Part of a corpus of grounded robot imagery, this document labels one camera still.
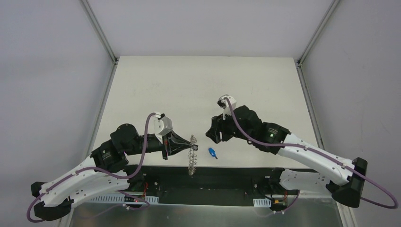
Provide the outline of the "blue-headed key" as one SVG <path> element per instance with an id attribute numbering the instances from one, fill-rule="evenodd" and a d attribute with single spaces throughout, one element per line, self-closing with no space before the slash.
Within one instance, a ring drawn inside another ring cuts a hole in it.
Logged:
<path id="1" fill-rule="evenodd" d="M 215 159 L 218 159 L 216 152 L 213 148 L 208 148 L 209 154 L 214 157 Z"/>

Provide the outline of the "metal disc with keyrings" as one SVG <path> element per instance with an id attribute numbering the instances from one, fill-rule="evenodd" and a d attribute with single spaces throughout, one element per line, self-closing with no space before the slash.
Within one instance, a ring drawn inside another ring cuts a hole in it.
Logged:
<path id="1" fill-rule="evenodd" d="M 197 139 L 194 135 L 190 137 L 191 148 L 188 152 L 188 175 L 193 176 L 196 171 L 197 154 L 198 150 Z"/>

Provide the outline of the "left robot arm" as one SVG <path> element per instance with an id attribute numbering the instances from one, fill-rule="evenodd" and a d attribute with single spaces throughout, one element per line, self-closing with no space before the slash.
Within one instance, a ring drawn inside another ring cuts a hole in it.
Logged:
<path id="1" fill-rule="evenodd" d="M 27 211 L 29 221 L 53 221 L 68 215 L 86 200 L 104 193 L 144 186 L 141 172 L 145 153 L 161 152 L 162 158 L 184 150 L 197 150 L 196 138 L 186 140 L 168 129 L 158 137 L 139 135 L 132 124 L 120 125 L 110 139 L 63 176 L 50 182 L 34 182 L 31 193 L 35 200 Z"/>

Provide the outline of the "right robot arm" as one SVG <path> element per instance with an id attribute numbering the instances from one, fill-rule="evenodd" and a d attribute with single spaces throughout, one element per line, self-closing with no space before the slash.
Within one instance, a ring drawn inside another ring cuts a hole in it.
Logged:
<path id="1" fill-rule="evenodd" d="M 263 122 L 245 105 L 234 109 L 234 114 L 234 117 L 226 114 L 212 117 L 206 137 L 216 144 L 231 138 L 243 139 L 262 152 L 290 158 L 315 171 L 303 174 L 280 168 L 279 176 L 268 181 L 271 192 L 279 194 L 287 189 L 330 193 L 342 205 L 360 206 L 365 183 L 361 175 L 366 175 L 366 160 L 342 158 L 312 146 L 278 124 Z"/>

